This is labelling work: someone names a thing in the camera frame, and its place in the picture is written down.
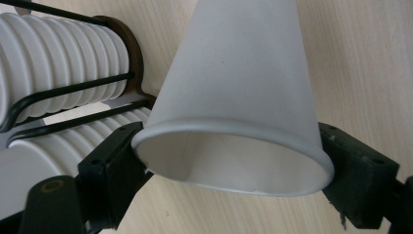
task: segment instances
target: stack of cups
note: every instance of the stack of cups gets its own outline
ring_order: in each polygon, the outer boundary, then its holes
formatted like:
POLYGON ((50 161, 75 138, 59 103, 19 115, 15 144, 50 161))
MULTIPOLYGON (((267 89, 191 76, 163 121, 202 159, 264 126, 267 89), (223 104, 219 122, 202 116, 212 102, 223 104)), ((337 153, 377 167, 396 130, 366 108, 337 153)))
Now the stack of cups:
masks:
MULTIPOLYGON (((66 19, 0 15, 0 124, 18 100, 42 91, 129 72, 129 55, 112 30, 66 19)), ((117 98, 126 81, 39 101, 18 122, 117 98)))
POLYGON ((21 211, 37 182, 77 175, 77 165, 110 134, 129 123, 145 125, 149 114, 149 109, 140 108, 55 134, 13 141, 0 152, 0 219, 21 211))

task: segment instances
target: paper cup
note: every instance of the paper cup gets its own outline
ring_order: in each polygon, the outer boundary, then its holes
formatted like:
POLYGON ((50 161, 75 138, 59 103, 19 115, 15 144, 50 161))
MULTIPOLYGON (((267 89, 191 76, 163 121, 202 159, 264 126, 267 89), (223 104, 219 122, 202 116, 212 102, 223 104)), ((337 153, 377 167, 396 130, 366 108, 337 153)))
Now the paper cup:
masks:
POLYGON ((296 3, 200 0, 146 128, 131 143, 160 176, 269 196, 323 189, 296 3))

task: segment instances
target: black bracket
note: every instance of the black bracket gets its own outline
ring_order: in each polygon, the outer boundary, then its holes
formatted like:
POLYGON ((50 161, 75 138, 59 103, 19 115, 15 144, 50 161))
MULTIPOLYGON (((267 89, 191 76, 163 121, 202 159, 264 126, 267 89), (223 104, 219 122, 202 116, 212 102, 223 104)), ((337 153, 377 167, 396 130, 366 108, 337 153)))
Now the black bracket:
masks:
MULTIPOLYGON (((137 122, 117 129, 78 165, 75 178, 55 176, 33 186, 19 233, 97 233, 117 228, 135 193, 153 175, 131 149, 131 139, 142 128, 137 122)), ((16 214, 0 222, 0 232, 17 230, 20 218, 16 214)))
POLYGON ((335 209, 359 229, 378 229, 385 217, 390 233, 413 234, 413 177, 402 184, 395 161, 333 126, 319 130, 335 168, 323 193, 335 209))

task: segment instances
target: wooden table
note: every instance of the wooden table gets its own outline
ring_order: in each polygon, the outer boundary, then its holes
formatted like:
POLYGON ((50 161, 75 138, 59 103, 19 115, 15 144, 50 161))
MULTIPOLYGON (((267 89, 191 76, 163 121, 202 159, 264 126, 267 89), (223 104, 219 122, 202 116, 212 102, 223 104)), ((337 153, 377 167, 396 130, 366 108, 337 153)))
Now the wooden table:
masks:
MULTIPOLYGON (((122 20, 143 51, 143 89, 156 95, 197 0, 39 2, 122 20)), ((413 175, 413 2, 298 0, 298 11, 319 120, 396 160, 405 181, 413 175)), ((241 195, 154 176, 117 233, 387 233, 389 224, 347 229, 322 193, 241 195)))

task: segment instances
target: metal rod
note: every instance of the metal rod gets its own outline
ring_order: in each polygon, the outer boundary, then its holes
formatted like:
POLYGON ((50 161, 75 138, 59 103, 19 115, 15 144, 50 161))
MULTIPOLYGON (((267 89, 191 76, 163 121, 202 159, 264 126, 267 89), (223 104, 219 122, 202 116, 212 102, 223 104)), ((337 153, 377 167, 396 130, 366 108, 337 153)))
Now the metal rod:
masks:
POLYGON ((13 104, 12 107, 9 109, 3 124, 0 125, 0 133, 5 133, 8 130, 10 130, 15 125, 16 120, 18 119, 21 112, 26 107, 30 106, 33 103, 36 103, 38 101, 48 99, 48 98, 54 98, 54 97, 67 95, 67 94, 71 94, 71 93, 78 92, 78 91, 83 91, 83 90, 94 88, 94 87, 101 86, 101 85, 107 85, 107 84, 118 82, 121 80, 131 79, 133 78, 133 76, 134 74, 132 72, 129 72, 126 74, 111 76, 111 77, 87 81, 87 82, 79 83, 75 85, 42 91, 42 92, 35 93, 27 97, 24 97, 20 99, 18 102, 16 102, 15 104, 13 104))
POLYGON ((10 6, 15 6, 15 7, 20 7, 20 8, 25 8, 25 9, 32 10, 35 12, 46 13, 46 14, 50 14, 53 16, 57 16, 57 17, 63 17, 63 18, 68 18, 72 20, 79 20, 83 22, 93 23, 93 24, 97 24, 101 26, 108 25, 105 20, 85 17, 85 16, 82 16, 76 13, 67 12, 61 9, 48 7, 45 5, 38 4, 38 3, 26 2, 26 1, 21 1, 21 0, 0 0, 0 3, 4 3, 10 6))

